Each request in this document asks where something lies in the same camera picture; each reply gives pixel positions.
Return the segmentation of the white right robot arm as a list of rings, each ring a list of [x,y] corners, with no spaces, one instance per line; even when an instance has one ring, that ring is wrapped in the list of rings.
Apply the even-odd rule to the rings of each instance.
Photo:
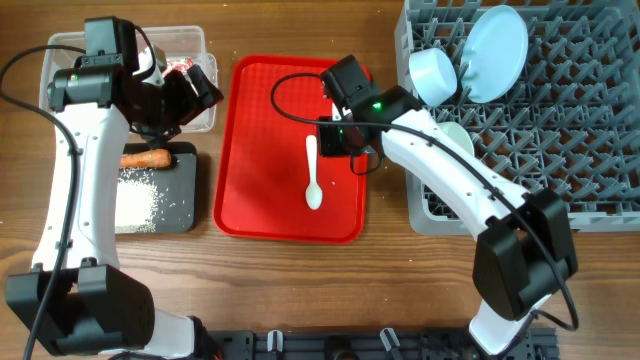
[[[354,56],[320,76],[340,120],[325,121],[340,154],[372,147],[418,177],[463,221],[476,248],[473,282],[482,298],[468,331],[479,350],[500,358],[562,293],[578,327],[567,280],[578,261],[565,202],[550,189],[530,193],[491,170],[456,144],[411,93],[386,92],[369,79]]]

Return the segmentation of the light blue bowl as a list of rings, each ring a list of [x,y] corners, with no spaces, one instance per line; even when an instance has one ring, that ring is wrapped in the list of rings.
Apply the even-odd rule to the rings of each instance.
[[[457,91],[453,64],[438,48],[411,54],[409,74],[419,97],[430,107],[443,104]]]

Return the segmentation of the mint green bowl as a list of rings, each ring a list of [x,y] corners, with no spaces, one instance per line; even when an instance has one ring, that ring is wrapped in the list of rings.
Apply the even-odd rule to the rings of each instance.
[[[471,156],[475,155],[474,145],[469,133],[463,126],[456,122],[441,122],[440,129],[446,133],[451,140],[464,149]]]

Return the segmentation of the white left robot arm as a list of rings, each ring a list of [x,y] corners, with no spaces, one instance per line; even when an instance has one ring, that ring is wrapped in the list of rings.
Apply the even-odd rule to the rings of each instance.
[[[144,31],[117,17],[89,19],[74,64],[47,89],[45,119],[56,130],[46,226],[28,272],[9,277],[5,300],[36,346],[53,356],[220,359],[201,320],[154,305],[147,286],[120,268],[115,212],[120,161],[131,133],[157,149],[222,92],[198,66],[142,68]]]

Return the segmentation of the white rice grains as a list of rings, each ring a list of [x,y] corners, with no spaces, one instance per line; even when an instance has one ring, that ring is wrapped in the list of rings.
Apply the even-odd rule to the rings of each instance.
[[[186,197],[170,174],[143,168],[120,170],[115,210],[117,234],[184,230],[189,219]]]

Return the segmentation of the red snack wrapper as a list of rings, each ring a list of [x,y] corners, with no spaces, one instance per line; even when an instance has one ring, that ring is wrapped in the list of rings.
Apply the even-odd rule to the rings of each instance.
[[[190,57],[178,58],[175,60],[168,60],[166,69],[163,71],[163,75],[166,76],[172,71],[179,71],[182,74],[187,74],[188,70],[194,65],[194,61]]]

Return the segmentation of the large light blue plate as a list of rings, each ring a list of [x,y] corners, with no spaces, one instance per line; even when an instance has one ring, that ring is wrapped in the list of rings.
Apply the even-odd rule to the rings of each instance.
[[[505,95],[520,76],[527,56],[528,31],[523,18],[507,5],[487,10],[474,24],[463,48],[461,78],[468,99],[487,103]]]

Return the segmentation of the white plastic spoon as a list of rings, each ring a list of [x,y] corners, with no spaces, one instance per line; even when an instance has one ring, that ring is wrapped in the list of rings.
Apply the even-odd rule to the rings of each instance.
[[[318,143],[314,135],[305,139],[309,184],[305,190],[305,199],[311,210],[318,210],[322,204],[323,192],[317,182]]]

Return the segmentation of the orange carrot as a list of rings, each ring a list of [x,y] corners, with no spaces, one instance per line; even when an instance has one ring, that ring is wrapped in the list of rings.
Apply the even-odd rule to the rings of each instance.
[[[121,168],[166,168],[172,163],[171,154],[165,149],[148,150],[135,154],[123,155]]]

